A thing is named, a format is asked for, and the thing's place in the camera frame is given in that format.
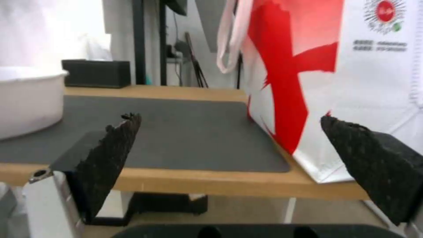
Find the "floor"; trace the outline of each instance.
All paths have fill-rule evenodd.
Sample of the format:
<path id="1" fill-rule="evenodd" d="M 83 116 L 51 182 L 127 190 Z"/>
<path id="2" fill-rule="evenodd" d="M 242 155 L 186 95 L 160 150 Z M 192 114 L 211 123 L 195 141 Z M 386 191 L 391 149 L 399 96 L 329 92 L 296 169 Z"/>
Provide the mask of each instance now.
<path id="1" fill-rule="evenodd" d="M 200 216 L 182 213 L 145 213 L 132 218 L 138 224 L 280 223 L 288 199 L 209 197 L 209 211 Z M 298 199 L 293 216 L 296 224 L 369 224 L 385 227 L 361 201 Z M 112 237 L 124 227 L 86 226 L 84 238 Z"/>

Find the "red circular logo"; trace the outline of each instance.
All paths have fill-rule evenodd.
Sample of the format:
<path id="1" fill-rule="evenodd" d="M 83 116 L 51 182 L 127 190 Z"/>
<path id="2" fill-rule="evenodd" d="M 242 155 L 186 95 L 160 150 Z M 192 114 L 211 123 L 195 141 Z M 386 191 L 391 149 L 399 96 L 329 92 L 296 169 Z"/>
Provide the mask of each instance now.
<path id="1" fill-rule="evenodd" d="M 382 22 L 391 21 L 395 16 L 395 6 L 391 1 L 381 1 L 376 8 L 376 16 Z"/>

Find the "black pole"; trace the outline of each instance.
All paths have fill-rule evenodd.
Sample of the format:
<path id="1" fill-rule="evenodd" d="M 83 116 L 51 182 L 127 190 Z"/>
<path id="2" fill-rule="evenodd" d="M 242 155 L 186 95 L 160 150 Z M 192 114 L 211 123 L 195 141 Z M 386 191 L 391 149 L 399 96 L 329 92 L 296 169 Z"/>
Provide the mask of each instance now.
<path id="1" fill-rule="evenodd" d="M 239 84 L 241 81 L 241 66 L 242 66 L 242 56 L 240 54 L 238 57 L 238 75 L 236 79 L 236 89 L 239 89 Z"/>
<path id="2" fill-rule="evenodd" d="M 160 85 L 166 86 L 166 4 L 159 0 L 159 37 L 160 37 Z"/>
<path id="3" fill-rule="evenodd" d="M 132 0 L 134 24 L 135 83 L 146 83 L 146 48 L 144 42 L 144 1 Z"/>

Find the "logo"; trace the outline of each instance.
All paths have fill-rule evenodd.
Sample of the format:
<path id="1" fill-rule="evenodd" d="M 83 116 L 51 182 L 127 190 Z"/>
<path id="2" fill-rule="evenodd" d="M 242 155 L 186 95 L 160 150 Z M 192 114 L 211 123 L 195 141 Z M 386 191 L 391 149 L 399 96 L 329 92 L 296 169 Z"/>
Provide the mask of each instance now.
<path id="1" fill-rule="evenodd" d="M 406 0 L 366 0 L 364 21 L 381 34 L 398 32 L 404 24 Z"/>

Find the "screw hole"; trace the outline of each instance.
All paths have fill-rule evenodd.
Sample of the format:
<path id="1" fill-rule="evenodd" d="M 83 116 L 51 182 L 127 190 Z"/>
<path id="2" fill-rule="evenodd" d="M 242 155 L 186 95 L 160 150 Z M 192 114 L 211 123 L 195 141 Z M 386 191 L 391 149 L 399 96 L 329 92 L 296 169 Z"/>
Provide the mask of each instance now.
<path id="1" fill-rule="evenodd" d="M 39 176 L 42 176 L 46 173 L 47 173 L 47 171 L 45 169 L 38 170 L 37 172 L 34 173 L 34 177 L 39 177 Z"/>

